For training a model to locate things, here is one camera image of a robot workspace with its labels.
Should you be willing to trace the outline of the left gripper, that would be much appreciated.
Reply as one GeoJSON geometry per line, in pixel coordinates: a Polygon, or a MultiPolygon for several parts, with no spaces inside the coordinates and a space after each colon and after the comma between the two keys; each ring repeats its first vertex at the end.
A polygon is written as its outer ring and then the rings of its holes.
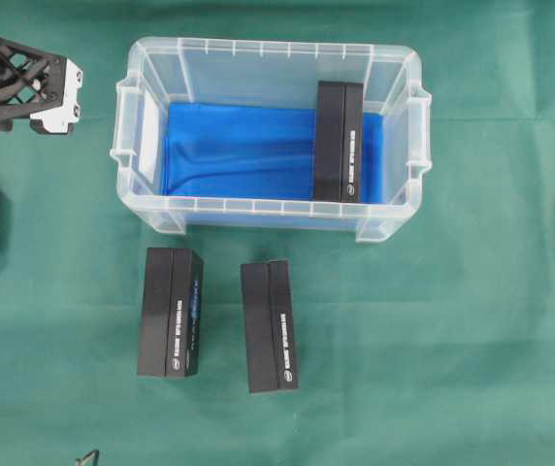
{"type": "Polygon", "coordinates": [[[79,94],[83,72],[70,59],[0,38],[0,131],[10,132],[15,119],[28,119],[41,135],[71,134],[81,117],[79,94]],[[61,104],[7,117],[5,107],[61,104]]]}

